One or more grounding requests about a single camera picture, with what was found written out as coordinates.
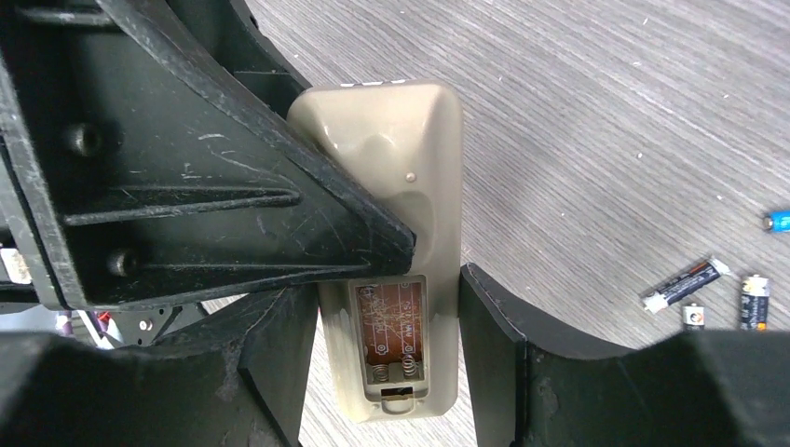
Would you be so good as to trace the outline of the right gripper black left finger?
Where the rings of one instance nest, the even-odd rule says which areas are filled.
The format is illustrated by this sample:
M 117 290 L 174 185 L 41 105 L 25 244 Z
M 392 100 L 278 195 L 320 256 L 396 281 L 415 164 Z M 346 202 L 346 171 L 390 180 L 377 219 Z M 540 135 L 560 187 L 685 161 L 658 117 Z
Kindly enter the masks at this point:
M 5 446 L 295 446 L 313 285 L 249 294 L 153 345 L 1 337 Z

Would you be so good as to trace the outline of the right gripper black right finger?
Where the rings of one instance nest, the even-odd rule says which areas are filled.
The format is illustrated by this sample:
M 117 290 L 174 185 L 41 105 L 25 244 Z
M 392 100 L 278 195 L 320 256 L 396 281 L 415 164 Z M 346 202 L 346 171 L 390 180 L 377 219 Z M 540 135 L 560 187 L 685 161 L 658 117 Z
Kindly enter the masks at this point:
M 481 446 L 785 446 L 787 332 L 680 332 L 633 350 L 460 270 Z

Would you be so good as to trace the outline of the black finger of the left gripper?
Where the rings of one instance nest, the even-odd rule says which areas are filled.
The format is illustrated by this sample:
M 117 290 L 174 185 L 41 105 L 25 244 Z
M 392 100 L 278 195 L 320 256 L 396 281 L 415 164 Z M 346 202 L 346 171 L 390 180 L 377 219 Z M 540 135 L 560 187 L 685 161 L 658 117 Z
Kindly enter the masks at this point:
M 281 118 L 311 87 L 261 33 L 246 2 L 170 0 L 168 5 L 218 63 Z
M 415 234 L 168 2 L 2 3 L 2 301 L 143 310 L 406 272 Z

